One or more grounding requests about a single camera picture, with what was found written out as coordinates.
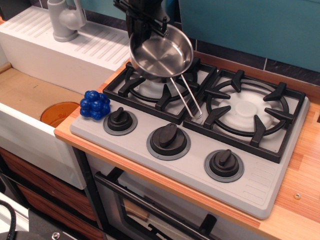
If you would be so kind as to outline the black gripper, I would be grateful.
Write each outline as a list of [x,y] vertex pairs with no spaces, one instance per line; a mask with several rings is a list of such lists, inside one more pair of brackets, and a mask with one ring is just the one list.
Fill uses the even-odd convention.
[[129,49],[133,53],[152,34],[162,38],[168,35],[168,14],[162,0],[115,0],[113,5],[125,13]]

